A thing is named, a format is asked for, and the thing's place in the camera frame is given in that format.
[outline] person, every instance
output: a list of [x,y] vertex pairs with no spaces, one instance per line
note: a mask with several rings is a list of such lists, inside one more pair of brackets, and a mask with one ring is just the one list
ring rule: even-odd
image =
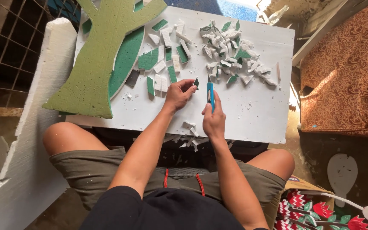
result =
[[174,114],[196,92],[193,79],[172,83],[165,103],[127,153],[109,150],[79,126],[50,126],[43,138],[50,161],[90,210],[80,229],[268,229],[262,206],[284,188],[294,170],[292,155],[265,151],[247,163],[235,160],[224,138],[225,114],[214,92],[202,127],[217,172],[174,180],[155,168]]

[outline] finger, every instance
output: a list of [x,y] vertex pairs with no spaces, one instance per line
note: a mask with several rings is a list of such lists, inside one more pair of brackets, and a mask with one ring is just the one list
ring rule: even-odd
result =
[[215,111],[222,112],[221,99],[218,96],[217,91],[214,91],[214,112]]
[[176,84],[178,84],[181,88],[185,85],[190,85],[190,84],[194,83],[194,81],[195,81],[194,79],[184,79],[184,80],[176,82]]
[[204,119],[210,118],[212,116],[212,106],[210,103],[207,103],[204,108]]
[[187,89],[187,91],[184,92],[184,95],[186,98],[190,98],[193,93],[195,93],[197,90],[197,86],[191,86]]

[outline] brown paisley cloth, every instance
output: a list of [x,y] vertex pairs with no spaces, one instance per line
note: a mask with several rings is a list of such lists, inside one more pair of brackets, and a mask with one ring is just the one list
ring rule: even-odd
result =
[[368,136],[368,7],[333,28],[301,61],[303,132]]

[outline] metal grid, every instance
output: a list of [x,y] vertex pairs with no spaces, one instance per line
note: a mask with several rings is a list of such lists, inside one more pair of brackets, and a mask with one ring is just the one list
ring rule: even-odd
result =
[[59,17],[79,29],[76,0],[0,0],[0,107],[23,108],[46,23]]

